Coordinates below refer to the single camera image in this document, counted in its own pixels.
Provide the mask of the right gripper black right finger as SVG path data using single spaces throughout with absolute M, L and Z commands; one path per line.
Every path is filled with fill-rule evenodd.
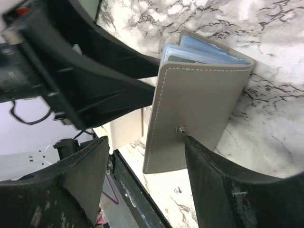
M 303 227 L 302 173 L 281 179 L 249 170 L 191 136 L 185 158 L 199 227 Z

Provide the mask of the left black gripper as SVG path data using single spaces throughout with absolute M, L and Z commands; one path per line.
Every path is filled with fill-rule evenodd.
M 80 7 L 11 7 L 1 18 L 0 100 L 41 96 L 56 120 L 80 128 L 81 56 L 72 48 Z

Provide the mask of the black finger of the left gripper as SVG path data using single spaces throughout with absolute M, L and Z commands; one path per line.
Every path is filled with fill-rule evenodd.
M 53 0 L 51 15 L 64 39 L 99 64 L 132 78 L 156 76 L 160 61 L 139 53 L 97 25 L 100 0 Z
M 72 46 L 81 56 L 81 76 L 76 80 L 81 117 L 79 130 L 108 123 L 152 103 L 154 87 L 85 56 L 78 44 Z

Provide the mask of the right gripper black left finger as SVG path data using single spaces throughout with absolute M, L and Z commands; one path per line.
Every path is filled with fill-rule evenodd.
M 19 180 L 0 183 L 2 228 L 93 228 L 108 163 L 108 137 Z

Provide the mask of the grey card holder wallet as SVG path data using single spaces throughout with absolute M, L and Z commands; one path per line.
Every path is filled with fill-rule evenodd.
M 187 136 L 213 150 L 255 65 L 252 58 L 186 29 L 177 45 L 183 35 L 213 44 L 249 64 L 161 62 L 147 132 L 145 174 L 185 169 Z

